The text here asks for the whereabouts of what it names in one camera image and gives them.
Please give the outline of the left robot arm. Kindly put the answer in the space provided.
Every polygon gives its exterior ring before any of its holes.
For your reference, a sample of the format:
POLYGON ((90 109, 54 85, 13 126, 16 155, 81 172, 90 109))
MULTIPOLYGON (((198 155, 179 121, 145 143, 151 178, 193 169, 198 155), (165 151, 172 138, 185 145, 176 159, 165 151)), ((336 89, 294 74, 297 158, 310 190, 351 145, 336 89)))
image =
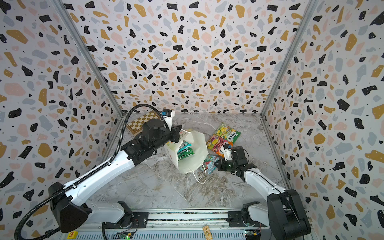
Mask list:
POLYGON ((103 186, 153 156, 157 149, 168 142, 178 143, 181 125, 164 127, 164 121, 152 119, 144 123, 143 131, 118 148, 115 159, 110 158, 87 174, 64 185, 55 183, 49 187, 49 195, 66 189, 50 202, 51 210, 62 233, 72 232, 83 224, 110 223, 119 228, 130 227, 134 214, 128 205, 119 201, 116 204, 97 204, 90 197, 103 186))

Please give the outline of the teal mint Fox's candy bag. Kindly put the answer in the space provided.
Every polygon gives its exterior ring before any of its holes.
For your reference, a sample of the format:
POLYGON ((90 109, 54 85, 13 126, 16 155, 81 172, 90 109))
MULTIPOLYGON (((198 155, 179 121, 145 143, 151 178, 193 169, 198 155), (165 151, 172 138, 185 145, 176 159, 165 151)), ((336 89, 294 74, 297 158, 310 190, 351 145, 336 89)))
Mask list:
POLYGON ((183 143, 180 145, 180 148, 178 150, 178 154, 180 153, 183 153, 185 152, 186 150, 188 150, 188 148, 191 147, 191 144, 186 142, 186 141, 183 141, 183 143))

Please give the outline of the pink orange Fox's candy bag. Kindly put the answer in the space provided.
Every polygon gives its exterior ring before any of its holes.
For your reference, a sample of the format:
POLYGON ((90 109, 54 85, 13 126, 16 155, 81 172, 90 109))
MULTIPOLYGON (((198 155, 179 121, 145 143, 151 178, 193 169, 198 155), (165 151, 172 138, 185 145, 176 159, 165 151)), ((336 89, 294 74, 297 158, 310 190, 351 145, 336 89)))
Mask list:
POLYGON ((211 138, 207 141, 207 148, 209 150, 212 150, 216 154, 218 154, 220 157, 224 157, 223 151, 221 151, 221 147, 224 144, 229 144, 233 146, 233 143, 228 142, 227 140, 217 136, 217 135, 212 135, 211 138))

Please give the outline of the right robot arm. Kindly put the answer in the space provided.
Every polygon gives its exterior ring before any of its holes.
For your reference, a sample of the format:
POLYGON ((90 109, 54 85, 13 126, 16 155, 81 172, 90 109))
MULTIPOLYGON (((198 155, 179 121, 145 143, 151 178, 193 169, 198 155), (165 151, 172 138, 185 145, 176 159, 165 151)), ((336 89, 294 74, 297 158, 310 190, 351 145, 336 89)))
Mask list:
POLYGON ((266 206, 255 201, 244 204, 241 211, 229 212, 231 228, 256 227, 247 231, 247 240, 259 240, 263 227, 271 230, 277 240, 294 240, 311 233, 309 218, 298 192, 285 189, 268 179, 254 164, 249 163, 248 152, 243 147, 224 144, 224 158, 215 162, 220 172, 230 172, 253 187, 267 202, 266 206))

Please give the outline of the yellow green Fox's candy bag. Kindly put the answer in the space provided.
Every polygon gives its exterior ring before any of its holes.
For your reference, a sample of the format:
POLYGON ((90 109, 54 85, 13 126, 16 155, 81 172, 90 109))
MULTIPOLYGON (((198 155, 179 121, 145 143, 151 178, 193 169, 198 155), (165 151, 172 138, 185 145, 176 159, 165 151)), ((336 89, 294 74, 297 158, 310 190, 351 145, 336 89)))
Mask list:
POLYGON ((241 132, 231 128, 229 125, 222 123, 215 131, 215 135, 234 144, 240 137, 241 132))

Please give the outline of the white paper bag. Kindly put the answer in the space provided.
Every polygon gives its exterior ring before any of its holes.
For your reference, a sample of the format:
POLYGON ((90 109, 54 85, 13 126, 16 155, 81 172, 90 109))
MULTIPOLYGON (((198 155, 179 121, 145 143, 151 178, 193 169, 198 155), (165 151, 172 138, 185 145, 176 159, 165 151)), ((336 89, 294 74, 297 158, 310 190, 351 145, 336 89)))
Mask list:
POLYGON ((200 181, 196 175, 196 171, 204 166, 204 161, 208 155, 203 133, 192 129, 181 130, 180 140, 176 143, 168 142, 165 145, 165 151, 181 174, 191 173, 199 184, 206 183, 206 179, 200 181))

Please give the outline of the teal pink Fox's candy bag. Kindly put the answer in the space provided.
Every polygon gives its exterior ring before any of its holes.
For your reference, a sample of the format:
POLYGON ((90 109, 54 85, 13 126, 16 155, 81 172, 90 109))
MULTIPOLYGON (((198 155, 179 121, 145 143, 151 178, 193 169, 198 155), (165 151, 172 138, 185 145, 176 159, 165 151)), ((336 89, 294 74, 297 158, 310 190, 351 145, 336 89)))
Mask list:
POLYGON ((217 168, 215 166, 215 162, 217 162, 218 160, 220 160, 219 156, 208 154, 203 162, 203 171, 206 172, 208 175, 211 174, 217 168))

